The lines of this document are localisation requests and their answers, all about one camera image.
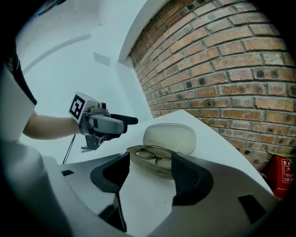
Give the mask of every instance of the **red fire extinguisher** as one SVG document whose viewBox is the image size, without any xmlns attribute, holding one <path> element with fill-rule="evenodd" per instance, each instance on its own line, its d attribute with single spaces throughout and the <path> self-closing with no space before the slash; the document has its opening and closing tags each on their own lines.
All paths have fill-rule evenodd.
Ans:
<svg viewBox="0 0 296 237">
<path fill-rule="evenodd" d="M 272 153 L 271 161 L 262 171 L 266 182 L 277 198 L 284 198 L 294 181 L 296 166 L 295 155 L 280 155 Z"/>
</svg>

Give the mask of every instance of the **white table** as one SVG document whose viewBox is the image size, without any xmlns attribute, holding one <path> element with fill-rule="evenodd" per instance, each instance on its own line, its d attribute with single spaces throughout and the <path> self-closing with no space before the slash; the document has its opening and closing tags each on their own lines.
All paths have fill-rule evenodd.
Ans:
<svg viewBox="0 0 296 237">
<path fill-rule="evenodd" d="M 97 151 L 80 154 L 69 162 L 124 153 L 128 147 L 142 144 L 146 128 L 159 123 L 176 123 L 191 127 L 196 134 L 196 147 L 191 156 L 237 168 L 272 193 L 257 170 L 237 149 L 184 110 L 129 126 L 128 132 L 120 138 L 105 142 Z M 175 194 L 174 181 L 152 175 L 131 162 L 129 175 L 120 191 L 128 233 L 138 237 L 150 233 L 171 212 Z"/>
</svg>

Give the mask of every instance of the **brick wall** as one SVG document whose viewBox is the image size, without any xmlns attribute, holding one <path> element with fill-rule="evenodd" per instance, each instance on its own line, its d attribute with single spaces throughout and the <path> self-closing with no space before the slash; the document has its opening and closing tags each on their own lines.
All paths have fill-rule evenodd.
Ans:
<svg viewBox="0 0 296 237">
<path fill-rule="evenodd" d="M 130 56 L 154 117 L 185 109 L 259 170 L 296 147 L 295 65 L 251 3 L 171 1 Z"/>
</svg>

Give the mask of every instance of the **case lid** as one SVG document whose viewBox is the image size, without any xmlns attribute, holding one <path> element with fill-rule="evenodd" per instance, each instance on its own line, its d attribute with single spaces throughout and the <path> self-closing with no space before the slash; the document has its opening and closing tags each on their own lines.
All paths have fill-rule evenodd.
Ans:
<svg viewBox="0 0 296 237">
<path fill-rule="evenodd" d="M 156 145 L 163 148 L 190 154 L 195 148 L 196 137 L 191 127 L 181 124 L 155 124 L 144 133 L 144 145 Z"/>
</svg>

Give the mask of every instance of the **human arm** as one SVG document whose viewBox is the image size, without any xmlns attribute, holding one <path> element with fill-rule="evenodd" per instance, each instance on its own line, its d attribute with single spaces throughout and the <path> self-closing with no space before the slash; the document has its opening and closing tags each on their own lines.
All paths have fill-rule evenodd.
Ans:
<svg viewBox="0 0 296 237">
<path fill-rule="evenodd" d="M 57 118 L 38 115 L 30 116 L 23 133 L 33 139 L 53 140 L 80 133 L 78 124 L 72 118 Z"/>
</svg>

